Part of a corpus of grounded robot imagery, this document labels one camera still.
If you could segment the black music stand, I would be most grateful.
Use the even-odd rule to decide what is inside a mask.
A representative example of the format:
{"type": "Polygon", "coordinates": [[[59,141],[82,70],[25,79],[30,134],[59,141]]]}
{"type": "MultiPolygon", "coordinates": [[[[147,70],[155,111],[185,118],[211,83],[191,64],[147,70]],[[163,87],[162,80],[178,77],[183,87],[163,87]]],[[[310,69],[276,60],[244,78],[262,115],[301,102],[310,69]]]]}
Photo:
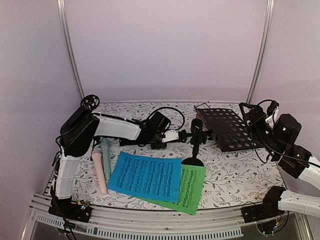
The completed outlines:
{"type": "MultiPolygon", "coordinates": [[[[251,138],[246,129],[245,122],[229,108],[201,108],[194,107],[196,116],[203,122],[204,132],[209,138],[213,138],[222,152],[259,149],[263,146],[251,138]]],[[[161,140],[163,134],[170,130],[170,120],[159,109],[152,112],[151,116],[142,121],[141,132],[136,140],[126,138],[119,139],[120,146],[145,146],[161,140]]],[[[192,136],[186,130],[177,129],[181,143],[192,136]]]]}

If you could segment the blue paper sheet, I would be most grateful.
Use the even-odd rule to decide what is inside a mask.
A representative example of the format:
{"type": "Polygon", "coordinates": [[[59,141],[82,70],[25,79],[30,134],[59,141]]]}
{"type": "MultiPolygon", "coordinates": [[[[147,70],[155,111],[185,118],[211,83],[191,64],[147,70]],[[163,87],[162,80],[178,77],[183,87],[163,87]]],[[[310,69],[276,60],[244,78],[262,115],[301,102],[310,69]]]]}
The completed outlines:
{"type": "Polygon", "coordinates": [[[121,152],[107,189],[139,199],[176,203],[181,172],[181,158],[154,158],[121,152]]]}

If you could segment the black round base mic stand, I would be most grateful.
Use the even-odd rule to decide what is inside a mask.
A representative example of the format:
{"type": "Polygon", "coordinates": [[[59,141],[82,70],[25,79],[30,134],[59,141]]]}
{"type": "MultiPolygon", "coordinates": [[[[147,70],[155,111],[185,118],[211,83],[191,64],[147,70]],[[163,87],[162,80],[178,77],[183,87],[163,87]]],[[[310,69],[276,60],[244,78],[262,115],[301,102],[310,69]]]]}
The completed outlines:
{"type": "Polygon", "coordinates": [[[201,144],[207,142],[208,134],[203,131],[203,122],[201,119],[195,118],[191,121],[190,131],[192,133],[190,144],[192,147],[192,157],[184,159],[181,164],[189,166],[203,167],[204,163],[197,158],[201,144]]]}

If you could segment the green paper sheet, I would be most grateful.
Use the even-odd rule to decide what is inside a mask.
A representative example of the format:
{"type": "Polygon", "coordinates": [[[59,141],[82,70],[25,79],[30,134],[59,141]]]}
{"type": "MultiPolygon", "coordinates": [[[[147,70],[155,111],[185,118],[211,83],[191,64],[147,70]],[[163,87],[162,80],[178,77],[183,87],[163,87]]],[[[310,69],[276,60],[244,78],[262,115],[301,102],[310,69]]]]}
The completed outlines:
{"type": "Polygon", "coordinates": [[[204,187],[206,168],[204,166],[181,165],[178,202],[143,199],[144,201],[170,210],[196,215],[204,187]]]}

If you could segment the mint green toy microphone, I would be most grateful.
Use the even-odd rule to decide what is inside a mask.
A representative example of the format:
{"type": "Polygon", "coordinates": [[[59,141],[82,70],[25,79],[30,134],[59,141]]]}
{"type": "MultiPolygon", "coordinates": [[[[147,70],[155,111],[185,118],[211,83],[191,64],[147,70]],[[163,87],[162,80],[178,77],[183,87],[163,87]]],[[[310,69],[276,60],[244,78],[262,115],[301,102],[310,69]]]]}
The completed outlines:
{"type": "Polygon", "coordinates": [[[106,181],[109,181],[112,174],[112,169],[110,159],[110,143],[107,138],[101,138],[100,147],[102,153],[102,167],[104,177],[106,181]]]}

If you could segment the beige toy microphone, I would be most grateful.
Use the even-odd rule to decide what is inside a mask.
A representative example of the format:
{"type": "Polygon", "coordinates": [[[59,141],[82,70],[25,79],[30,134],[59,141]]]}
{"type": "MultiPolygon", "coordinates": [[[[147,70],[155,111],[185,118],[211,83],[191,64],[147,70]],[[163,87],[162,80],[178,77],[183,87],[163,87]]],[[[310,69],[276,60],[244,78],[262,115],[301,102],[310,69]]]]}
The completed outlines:
{"type": "Polygon", "coordinates": [[[100,192],[103,196],[105,196],[108,194],[108,190],[107,190],[105,175],[104,175],[103,166],[102,166],[102,154],[100,151],[94,150],[91,154],[91,158],[94,163],[95,173],[97,176],[100,192]]]}

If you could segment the black shock mount tripod stand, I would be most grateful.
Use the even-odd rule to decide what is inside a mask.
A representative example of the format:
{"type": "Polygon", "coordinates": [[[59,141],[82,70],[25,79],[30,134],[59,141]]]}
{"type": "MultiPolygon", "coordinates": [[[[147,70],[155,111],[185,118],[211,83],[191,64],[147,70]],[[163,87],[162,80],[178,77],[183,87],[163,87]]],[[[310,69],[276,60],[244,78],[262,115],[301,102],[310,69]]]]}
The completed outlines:
{"type": "MultiPolygon", "coordinates": [[[[91,111],[97,109],[99,105],[100,98],[95,94],[89,94],[80,101],[80,106],[87,106],[88,108],[90,108],[91,111]]],[[[100,143],[100,141],[100,137],[93,137],[91,155],[94,153],[94,150],[96,146],[100,143]]]]}

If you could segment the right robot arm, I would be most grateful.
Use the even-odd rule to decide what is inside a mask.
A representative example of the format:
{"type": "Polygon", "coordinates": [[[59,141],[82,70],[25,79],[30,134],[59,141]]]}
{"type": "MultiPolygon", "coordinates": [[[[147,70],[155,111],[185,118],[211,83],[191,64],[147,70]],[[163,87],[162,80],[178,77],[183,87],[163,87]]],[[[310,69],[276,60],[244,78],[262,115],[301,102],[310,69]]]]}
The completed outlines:
{"type": "MultiPolygon", "coordinates": [[[[268,152],[268,159],[295,179],[304,181],[315,188],[320,187],[320,162],[307,149],[297,145],[296,139],[302,125],[289,113],[279,114],[279,105],[274,100],[267,110],[260,103],[253,105],[241,102],[239,108],[245,126],[253,140],[268,152]]],[[[258,208],[262,218],[272,214],[292,211],[318,218],[319,197],[303,195],[284,187],[271,187],[258,208]]]]}

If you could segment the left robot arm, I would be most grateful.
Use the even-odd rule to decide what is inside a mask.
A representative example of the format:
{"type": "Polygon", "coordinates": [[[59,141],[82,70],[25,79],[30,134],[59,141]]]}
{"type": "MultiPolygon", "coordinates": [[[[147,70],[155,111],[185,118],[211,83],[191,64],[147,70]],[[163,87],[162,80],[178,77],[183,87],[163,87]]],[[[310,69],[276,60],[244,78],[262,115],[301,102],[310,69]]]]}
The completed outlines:
{"type": "Polygon", "coordinates": [[[101,138],[119,139],[120,146],[145,146],[163,149],[167,143],[186,142],[189,134],[178,127],[171,129],[171,120],[154,110],[146,119],[127,119],[98,113],[95,107],[80,106],[60,128],[55,139],[59,150],[54,156],[53,207],[63,216],[74,213],[72,183],[81,157],[94,149],[101,138]]]}

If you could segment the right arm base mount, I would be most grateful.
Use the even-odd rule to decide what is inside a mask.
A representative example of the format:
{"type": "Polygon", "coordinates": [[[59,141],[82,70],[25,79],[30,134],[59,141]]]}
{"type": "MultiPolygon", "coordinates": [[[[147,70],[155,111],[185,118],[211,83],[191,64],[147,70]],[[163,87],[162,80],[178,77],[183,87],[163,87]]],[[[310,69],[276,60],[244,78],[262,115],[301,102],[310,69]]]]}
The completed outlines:
{"type": "Polygon", "coordinates": [[[257,230],[264,236],[274,235],[286,225],[285,211],[273,208],[269,203],[247,201],[242,205],[241,215],[245,223],[255,223],[257,230]]]}

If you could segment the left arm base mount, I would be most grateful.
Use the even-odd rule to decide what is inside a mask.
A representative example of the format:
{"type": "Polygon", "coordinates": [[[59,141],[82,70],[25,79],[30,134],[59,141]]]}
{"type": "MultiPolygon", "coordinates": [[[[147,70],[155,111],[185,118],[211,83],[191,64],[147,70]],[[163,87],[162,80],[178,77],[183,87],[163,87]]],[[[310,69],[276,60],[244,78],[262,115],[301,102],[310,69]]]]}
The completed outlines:
{"type": "Polygon", "coordinates": [[[69,199],[57,199],[56,202],[51,200],[48,213],[66,220],[74,220],[82,223],[89,223],[92,214],[92,208],[87,206],[83,208],[81,204],[72,202],[69,199]]]}

